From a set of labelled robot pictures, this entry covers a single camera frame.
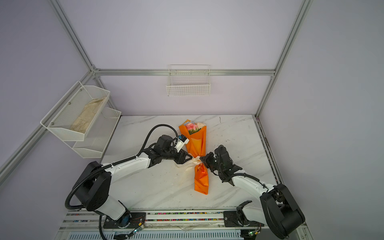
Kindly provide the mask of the cream printed ribbon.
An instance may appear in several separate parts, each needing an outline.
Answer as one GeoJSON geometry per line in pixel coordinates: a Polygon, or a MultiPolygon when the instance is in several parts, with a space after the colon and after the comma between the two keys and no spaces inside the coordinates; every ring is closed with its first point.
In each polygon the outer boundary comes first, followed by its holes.
{"type": "Polygon", "coordinates": [[[187,180],[187,182],[193,183],[194,190],[204,194],[201,187],[199,185],[196,185],[196,180],[195,180],[195,168],[201,167],[202,165],[203,163],[200,160],[200,157],[197,157],[197,158],[192,158],[191,160],[188,160],[182,165],[175,165],[175,166],[182,171],[181,173],[182,181],[187,180]]]}

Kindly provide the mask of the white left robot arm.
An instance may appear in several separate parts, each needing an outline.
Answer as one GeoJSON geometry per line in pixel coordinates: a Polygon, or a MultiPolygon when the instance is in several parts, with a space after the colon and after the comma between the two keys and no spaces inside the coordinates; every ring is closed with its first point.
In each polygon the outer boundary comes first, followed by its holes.
{"type": "Polygon", "coordinates": [[[99,215],[99,219],[111,220],[119,229],[127,229],[134,225],[136,228],[128,238],[131,238],[144,224],[135,220],[131,211],[118,199],[110,194],[113,183],[160,164],[163,160],[173,160],[177,165],[192,160],[192,156],[183,149],[189,143],[184,135],[175,137],[162,135],[156,143],[148,145],[148,140],[157,128],[154,126],[147,134],[139,152],[111,164],[89,163],[74,184],[65,200],[67,210],[86,209],[99,215]]]}

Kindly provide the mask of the orange wrapping paper sheet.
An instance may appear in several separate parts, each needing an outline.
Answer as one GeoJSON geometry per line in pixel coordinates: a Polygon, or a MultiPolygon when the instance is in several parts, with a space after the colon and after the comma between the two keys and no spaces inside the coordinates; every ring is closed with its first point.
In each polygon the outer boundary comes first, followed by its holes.
{"type": "MultiPolygon", "coordinates": [[[[186,146],[187,152],[192,155],[193,158],[204,157],[206,155],[207,126],[203,127],[198,132],[190,135],[186,128],[186,124],[188,122],[192,122],[195,124],[201,123],[186,120],[182,125],[179,126],[181,134],[189,139],[189,143],[186,146]]],[[[204,192],[204,195],[208,195],[209,174],[204,164],[201,167],[195,168],[195,180],[196,185],[199,185],[201,187],[202,191],[204,192]]]]}

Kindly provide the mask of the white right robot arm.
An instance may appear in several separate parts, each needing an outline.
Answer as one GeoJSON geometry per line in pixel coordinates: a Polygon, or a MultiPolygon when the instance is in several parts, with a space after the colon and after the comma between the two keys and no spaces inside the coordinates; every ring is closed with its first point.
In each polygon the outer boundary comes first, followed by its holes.
{"type": "Polygon", "coordinates": [[[244,239],[254,240],[264,226],[269,227],[277,238],[288,239],[305,222],[305,216],[287,186],[268,184],[247,174],[235,165],[223,145],[200,160],[222,183],[240,188],[259,200],[259,205],[247,200],[235,211],[224,213],[226,226],[256,227],[256,230],[243,234],[244,239]]]}

